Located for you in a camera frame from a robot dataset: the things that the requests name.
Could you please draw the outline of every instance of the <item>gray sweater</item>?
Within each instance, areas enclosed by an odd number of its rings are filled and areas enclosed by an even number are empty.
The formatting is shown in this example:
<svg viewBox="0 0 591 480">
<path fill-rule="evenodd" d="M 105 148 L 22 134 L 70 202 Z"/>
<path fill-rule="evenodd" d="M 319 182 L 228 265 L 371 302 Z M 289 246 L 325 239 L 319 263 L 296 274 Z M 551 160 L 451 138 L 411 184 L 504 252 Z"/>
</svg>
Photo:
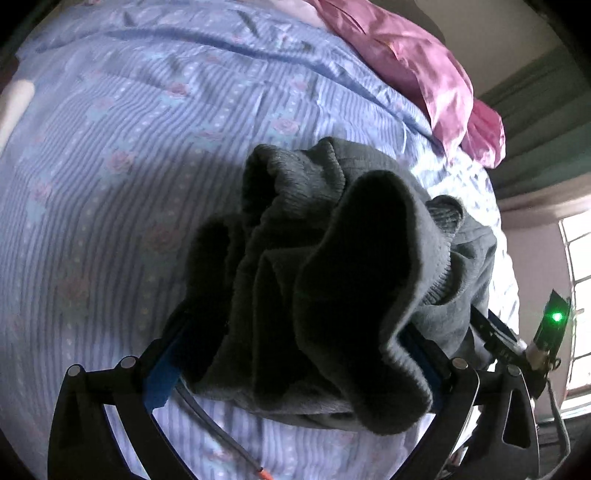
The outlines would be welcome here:
<svg viewBox="0 0 591 480">
<path fill-rule="evenodd" d="M 470 305 L 487 310 L 495 248 L 460 202 L 430 199 L 371 147 L 259 145 L 241 213 L 209 222 L 191 251 L 199 334 L 184 376 L 197 394 L 285 423 L 407 430 L 433 396 L 398 334 L 413 322 L 470 358 Z"/>
</svg>

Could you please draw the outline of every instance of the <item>black cable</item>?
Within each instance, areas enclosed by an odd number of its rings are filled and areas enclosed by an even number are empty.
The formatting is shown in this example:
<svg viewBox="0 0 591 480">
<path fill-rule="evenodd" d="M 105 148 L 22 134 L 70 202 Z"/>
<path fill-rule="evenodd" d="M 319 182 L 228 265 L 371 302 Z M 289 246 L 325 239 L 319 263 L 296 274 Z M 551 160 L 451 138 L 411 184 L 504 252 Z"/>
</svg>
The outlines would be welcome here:
<svg viewBox="0 0 591 480">
<path fill-rule="evenodd" d="M 215 423 L 212 418 L 205 413 L 205 410 L 201 408 L 199 403 L 193 398 L 191 392 L 185 387 L 183 382 L 179 381 L 176 386 L 177 392 L 181 395 L 183 400 L 187 403 L 187 405 L 193 410 L 197 416 L 207 425 L 210 432 L 214 433 L 218 436 L 218 438 L 226 443 L 229 447 L 231 447 L 236 453 L 238 453 L 242 458 L 244 458 L 248 463 L 252 465 L 252 467 L 256 470 L 256 472 L 261 472 L 263 470 L 261 464 L 257 462 L 243 447 L 240 445 L 236 440 L 234 440 L 230 435 L 228 435 L 220 426 Z"/>
<path fill-rule="evenodd" d="M 558 469 L 562 466 L 566 457 L 570 455 L 570 438 L 569 432 L 566 429 L 566 425 L 564 424 L 564 420 L 562 419 L 562 415 L 560 415 L 560 410 L 558 409 L 558 404 L 556 402 L 556 395 L 554 395 L 554 389 L 552 388 L 552 383 L 550 379 L 546 379 L 546 383 L 548 384 L 548 395 L 550 396 L 550 408 L 552 409 L 552 415 L 554 416 L 554 424 L 556 425 L 556 432 L 558 434 L 558 444 L 560 445 L 560 454 L 561 459 L 558 462 L 550 473 L 547 473 L 540 480 L 551 480 L 554 477 L 554 474 L 558 471 Z"/>
</svg>

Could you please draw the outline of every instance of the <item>window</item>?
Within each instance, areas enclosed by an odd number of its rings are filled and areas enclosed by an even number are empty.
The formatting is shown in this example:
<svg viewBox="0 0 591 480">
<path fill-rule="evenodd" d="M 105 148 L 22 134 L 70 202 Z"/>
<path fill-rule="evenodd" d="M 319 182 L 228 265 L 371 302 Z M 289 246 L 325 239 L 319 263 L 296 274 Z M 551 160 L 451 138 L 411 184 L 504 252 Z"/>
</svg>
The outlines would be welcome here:
<svg viewBox="0 0 591 480">
<path fill-rule="evenodd" d="M 562 220 L 574 283 L 573 357 L 563 409 L 591 402 L 591 210 Z"/>
</svg>

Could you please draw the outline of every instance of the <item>white wall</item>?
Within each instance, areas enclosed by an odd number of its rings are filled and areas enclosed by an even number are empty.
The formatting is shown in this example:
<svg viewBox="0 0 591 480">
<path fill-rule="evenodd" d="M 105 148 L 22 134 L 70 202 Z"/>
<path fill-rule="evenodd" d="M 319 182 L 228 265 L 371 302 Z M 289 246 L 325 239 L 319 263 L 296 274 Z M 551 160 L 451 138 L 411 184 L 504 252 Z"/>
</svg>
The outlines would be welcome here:
<svg viewBox="0 0 591 480">
<path fill-rule="evenodd" d="M 571 295 L 566 251 L 557 223 L 506 230 L 505 235 L 519 286 L 519 336 L 529 343 L 538 328 L 552 289 L 563 297 Z M 572 325 L 567 328 L 558 352 L 563 364 L 550 374 L 559 403 L 566 392 L 571 342 Z M 538 400 L 535 413 L 539 419 L 551 416 L 547 393 L 542 394 Z"/>
<path fill-rule="evenodd" d="M 481 95 L 560 44 L 522 0 L 415 0 Z"/>
</svg>

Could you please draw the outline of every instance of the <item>bed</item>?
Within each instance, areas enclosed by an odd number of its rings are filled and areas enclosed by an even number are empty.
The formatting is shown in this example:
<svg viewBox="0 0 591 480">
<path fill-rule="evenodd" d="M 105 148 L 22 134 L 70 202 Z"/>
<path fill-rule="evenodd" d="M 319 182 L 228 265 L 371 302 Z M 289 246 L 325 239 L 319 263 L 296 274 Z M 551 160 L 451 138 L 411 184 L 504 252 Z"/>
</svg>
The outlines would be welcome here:
<svg viewBox="0 0 591 480">
<path fill-rule="evenodd" d="M 183 299 L 191 234 L 238 209 L 243 164 L 261 143 L 361 142 L 430 195 L 459 198 L 497 237 L 489 307 L 517 331 L 517 284 L 485 169 L 461 151 L 445 157 L 419 108 L 332 33 L 232 0 L 87 0 L 37 30 L 19 58 L 14 79 L 36 93 L 0 158 L 0 429 L 36 478 L 47 475 L 67 367 L 110 368 L 160 335 Z M 429 421 L 379 437 L 198 400 L 285 480 L 389 478 Z M 155 416 L 198 478 L 248 478 L 179 398 Z"/>
</svg>

